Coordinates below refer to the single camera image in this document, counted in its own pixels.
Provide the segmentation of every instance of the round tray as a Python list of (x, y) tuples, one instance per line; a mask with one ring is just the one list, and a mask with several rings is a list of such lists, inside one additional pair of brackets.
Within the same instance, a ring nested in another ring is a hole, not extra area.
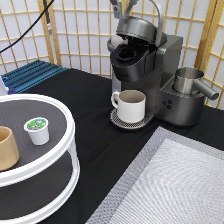
[[(72, 114), (61, 102), (32, 94), (0, 97), (0, 114), (1, 126), (12, 129), (20, 152), (19, 162), (0, 172), (0, 223), (40, 222), (67, 201), (78, 181)], [(50, 140), (43, 146), (33, 145), (23, 130), (34, 117), (49, 121)]]
[[(45, 170), (65, 153), (74, 138), (75, 123), (71, 112), (50, 97), (35, 94), (0, 97), (0, 114), (1, 126), (12, 129), (20, 152), (19, 162), (12, 169), (0, 172), (0, 187)], [(43, 146), (33, 145), (23, 130), (26, 121), (39, 116), (49, 120), (50, 141)]]

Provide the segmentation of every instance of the coffee machine handle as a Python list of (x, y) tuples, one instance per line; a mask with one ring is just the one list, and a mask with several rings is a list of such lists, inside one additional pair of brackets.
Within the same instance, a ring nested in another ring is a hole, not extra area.
[[(157, 34), (156, 34), (156, 40), (155, 40), (155, 46), (159, 47), (160, 46), (160, 42), (161, 42), (161, 38), (162, 38), (162, 33), (163, 33), (163, 25), (164, 25), (164, 11), (161, 7), (160, 4), (156, 3), (154, 0), (149, 0), (150, 2), (152, 2), (154, 4), (154, 6), (156, 7), (156, 10), (158, 12), (158, 18), (159, 18), (159, 23), (158, 23), (158, 28), (157, 28)], [(124, 16), (129, 16), (131, 9), (134, 5), (137, 4), (137, 0), (132, 0), (129, 2)]]
[(210, 100), (216, 100), (219, 97), (218, 92), (204, 84), (200, 79), (194, 80), (194, 87), (207, 96)]
[(110, 0), (110, 2), (113, 5), (114, 18), (122, 18), (122, 3), (119, 0)]

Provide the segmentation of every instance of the white coffee cup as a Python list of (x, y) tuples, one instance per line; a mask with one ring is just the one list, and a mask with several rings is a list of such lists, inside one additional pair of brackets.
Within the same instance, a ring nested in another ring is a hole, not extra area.
[[(38, 122), (38, 121), (44, 121), (42, 122), (42, 127), (38, 127), (37, 123), (37, 128), (29, 128), (29, 124), (31, 122)], [(38, 118), (33, 118), (29, 121), (27, 121), (24, 125), (24, 130), (29, 134), (31, 141), (33, 142), (34, 145), (44, 145), (49, 141), (49, 131), (48, 131), (48, 120), (46, 118), (38, 117)]]
[(145, 95), (137, 90), (114, 92), (111, 102), (117, 108), (117, 116), (126, 123), (136, 123), (145, 117)]

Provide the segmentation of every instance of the coffee pod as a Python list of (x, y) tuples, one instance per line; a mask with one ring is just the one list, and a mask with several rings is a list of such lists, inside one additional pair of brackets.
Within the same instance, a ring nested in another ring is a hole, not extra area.
[(38, 117), (27, 121), (24, 130), (28, 132), (34, 145), (44, 145), (49, 141), (48, 120)]

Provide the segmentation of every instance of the coffee machine base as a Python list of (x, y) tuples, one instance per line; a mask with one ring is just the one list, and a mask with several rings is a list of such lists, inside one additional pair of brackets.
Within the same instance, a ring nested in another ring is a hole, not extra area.
[(174, 77), (159, 90), (155, 117), (178, 127), (196, 125), (201, 119), (206, 97), (200, 92), (191, 95), (178, 93), (173, 83)]
[(123, 122), (122, 120), (118, 118), (117, 109), (112, 110), (110, 113), (110, 120), (115, 125), (115, 127), (124, 131), (129, 131), (129, 132), (138, 131), (144, 128), (153, 120), (153, 117), (154, 116), (150, 114), (145, 114), (145, 117), (143, 120), (137, 123), (130, 124), (130, 123)]

